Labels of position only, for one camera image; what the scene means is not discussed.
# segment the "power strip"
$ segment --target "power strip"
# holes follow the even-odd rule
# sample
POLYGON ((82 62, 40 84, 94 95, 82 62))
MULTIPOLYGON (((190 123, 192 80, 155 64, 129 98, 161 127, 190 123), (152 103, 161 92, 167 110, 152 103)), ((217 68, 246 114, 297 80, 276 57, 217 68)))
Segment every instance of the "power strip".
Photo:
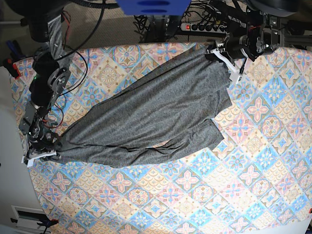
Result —
POLYGON ((202 33, 219 33, 219 34, 226 34, 225 27, 221 25, 219 28, 212 27, 209 25, 197 23, 182 23, 181 24, 181 31, 185 32, 202 32, 202 33))

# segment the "gray sweatpants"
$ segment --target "gray sweatpants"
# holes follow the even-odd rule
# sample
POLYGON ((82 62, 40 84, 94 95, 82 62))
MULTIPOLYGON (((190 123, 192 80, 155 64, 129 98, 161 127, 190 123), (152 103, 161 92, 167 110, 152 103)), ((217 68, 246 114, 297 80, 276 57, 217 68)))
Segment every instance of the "gray sweatpants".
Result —
POLYGON ((61 159, 56 162, 119 168, 213 149, 223 137, 211 118, 231 106, 226 90, 230 74, 204 53, 187 51, 92 107, 62 135, 56 147, 61 159))

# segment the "table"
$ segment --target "table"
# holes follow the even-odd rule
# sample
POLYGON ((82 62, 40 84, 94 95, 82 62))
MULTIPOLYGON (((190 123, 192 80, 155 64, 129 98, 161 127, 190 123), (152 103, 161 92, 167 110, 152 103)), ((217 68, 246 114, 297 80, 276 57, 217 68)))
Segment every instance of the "table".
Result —
MULTIPOLYGON (((95 104, 199 43, 161 43, 82 50, 86 81, 58 100, 61 134, 95 104)), ((229 87, 233 106, 214 122, 224 140, 180 160, 122 169, 36 160, 29 169, 55 233, 230 234, 310 218, 312 208, 311 52, 279 48, 248 61, 246 77, 229 87)), ((35 73, 19 61, 11 79, 17 123, 35 73)), ((84 72, 75 56, 67 87, 84 72)), ((57 122, 57 108, 50 114, 57 122)), ((20 134, 23 146, 25 139, 20 134)))

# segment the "blue object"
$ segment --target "blue object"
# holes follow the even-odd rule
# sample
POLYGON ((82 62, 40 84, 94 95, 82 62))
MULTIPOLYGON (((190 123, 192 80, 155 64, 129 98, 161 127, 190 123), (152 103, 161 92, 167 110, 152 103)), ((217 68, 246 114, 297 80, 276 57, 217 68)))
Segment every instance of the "blue object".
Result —
POLYGON ((12 53, 14 53, 16 56, 19 55, 18 51, 16 50, 14 44, 12 43, 12 41, 7 40, 6 41, 6 45, 9 47, 9 49, 11 50, 12 53))
POLYGON ((182 16, 191 0, 117 0, 126 15, 182 16))

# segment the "red clamp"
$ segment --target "red clamp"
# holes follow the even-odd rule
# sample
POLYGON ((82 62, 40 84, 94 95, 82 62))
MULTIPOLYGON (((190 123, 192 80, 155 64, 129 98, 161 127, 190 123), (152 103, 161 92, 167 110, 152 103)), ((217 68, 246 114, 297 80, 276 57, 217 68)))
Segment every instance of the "red clamp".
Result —
POLYGON ((8 70, 8 72, 13 76, 15 79, 20 78, 20 71, 16 64, 12 62, 11 59, 7 58, 3 61, 3 66, 8 70))

